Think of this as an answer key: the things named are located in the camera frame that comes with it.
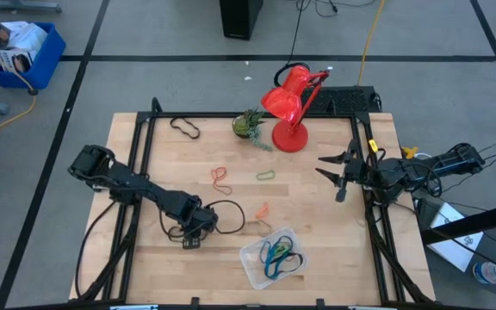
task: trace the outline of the floor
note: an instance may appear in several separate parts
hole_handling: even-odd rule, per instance
[[[83,145],[105,144],[113,113],[147,110],[153,96],[167,111],[257,105],[288,59],[298,16],[294,2],[267,0],[251,40],[242,41],[223,37],[217,0],[59,2],[59,15],[0,12],[0,22],[54,22],[67,43],[35,110],[0,130],[0,301],[8,297],[7,307],[66,301],[92,198],[66,167]],[[314,4],[302,14],[295,55],[314,71],[331,66],[327,85],[353,85],[354,56],[379,1],[338,6],[329,18]],[[330,14],[327,4],[318,5]],[[495,0],[388,0],[369,55],[363,84],[375,86],[394,114],[403,146],[433,154],[463,141],[477,148],[496,141]],[[0,102],[11,104],[6,117],[30,100],[23,90],[0,88]],[[444,198],[495,208],[496,164]],[[2,286],[22,225],[32,219],[14,285]],[[429,260],[439,301],[496,308],[495,295],[457,286],[456,275],[437,268],[436,256]]]

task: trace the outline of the wooden tabletop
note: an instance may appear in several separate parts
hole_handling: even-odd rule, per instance
[[[116,114],[110,129],[107,147],[123,163],[127,162],[135,116]],[[198,140],[170,128],[169,119],[157,120],[148,168],[151,180],[165,189],[198,195],[204,203],[234,200],[244,209],[247,220],[254,220],[255,213],[267,202],[270,212],[266,220],[275,229],[290,227],[295,231],[307,254],[307,267],[256,290],[239,258],[241,247],[261,238],[256,227],[247,226],[230,235],[212,233],[202,241],[200,249],[185,251],[181,244],[170,242],[164,235],[157,207],[144,199],[128,303],[188,304],[191,297],[200,297],[201,304],[314,305],[318,298],[324,298],[327,305],[380,304],[361,187],[349,184],[345,202],[337,203],[334,201],[337,189],[314,169],[342,172],[342,165],[323,163],[317,158],[338,155],[346,149],[352,137],[349,120],[306,118],[303,122],[309,142],[297,153],[257,149],[249,140],[234,135],[231,119],[191,121],[201,130]],[[275,119],[268,119],[261,125],[262,141],[270,145],[275,123]],[[399,157],[392,116],[371,115],[371,124],[378,146],[386,149],[388,157]],[[142,140],[138,165],[143,143]],[[210,171],[220,166],[228,171],[222,183],[232,187],[229,196],[212,188]],[[274,179],[256,179],[257,173],[271,169],[276,172]],[[95,194],[88,225],[109,203],[108,192]],[[411,206],[410,195],[403,194],[399,203]],[[221,230],[231,230],[240,224],[235,207],[216,206],[215,210],[220,216]],[[87,241],[80,271],[82,291],[109,259],[117,211],[118,208],[112,209]],[[422,291],[434,299],[414,214],[401,207],[391,207],[389,213],[401,265]],[[176,224],[170,219],[164,223],[166,227]],[[395,300],[391,270],[383,262],[388,294]],[[120,279],[121,267],[116,275]],[[118,286],[114,285],[113,296],[117,296]]]

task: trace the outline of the yellow cable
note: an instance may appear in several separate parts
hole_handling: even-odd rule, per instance
[[[3,66],[3,67],[5,67],[5,69],[7,69],[7,71],[13,72],[18,78],[20,78],[27,85],[27,87],[28,87],[29,90],[34,91],[34,87],[32,87],[32,85],[15,70],[15,68],[7,66],[1,59],[0,59],[0,65]],[[23,117],[24,115],[32,112],[32,110],[35,107],[35,103],[36,102],[37,102],[37,96],[33,96],[32,104],[30,104],[30,107],[26,111],[24,111],[24,112],[20,113],[19,115],[14,116],[14,117],[12,117],[12,118],[10,118],[10,119],[2,122],[0,124],[0,128],[3,127],[3,126],[5,126],[5,125],[7,125],[7,124],[9,124],[9,123],[11,123],[11,122],[13,122],[13,121],[16,121],[19,118]]]
[[[369,50],[370,38],[372,38],[372,33],[375,31],[376,24],[378,23],[378,18],[380,17],[380,13],[382,12],[382,8],[384,7],[385,2],[385,0],[380,1],[380,7],[376,12],[375,21],[372,23],[372,28],[369,31],[367,43],[365,43],[365,49],[363,51],[363,58],[361,59],[361,69],[359,69],[359,79],[357,80],[357,86],[361,86],[361,82],[363,81],[363,71],[365,70],[365,59],[367,58],[367,51]]]

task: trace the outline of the blue plastic crate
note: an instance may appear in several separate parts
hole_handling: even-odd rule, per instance
[[[66,43],[60,37],[53,23],[36,22],[35,24],[47,32],[47,37],[41,45],[32,67],[28,72],[22,73],[22,77],[31,83],[35,89],[43,90],[49,85],[51,76],[59,64],[60,56],[65,50]],[[13,72],[3,71],[1,66],[0,86],[4,88],[27,88],[27,85]]]

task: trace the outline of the red desk lamp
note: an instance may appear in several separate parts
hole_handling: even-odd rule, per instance
[[[278,76],[284,70],[292,68],[283,85],[278,83]],[[275,75],[276,88],[262,98],[262,105],[275,117],[281,119],[273,128],[273,143],[283,152],[298,152],[307,144],[307,128],[301,123],[309,105],[319,93],[320,87],[328,78],[329,71],[311,74],[305,64],[287,65]],[[306,104],[301,105],[301,93],[304,89],[314,87]]]

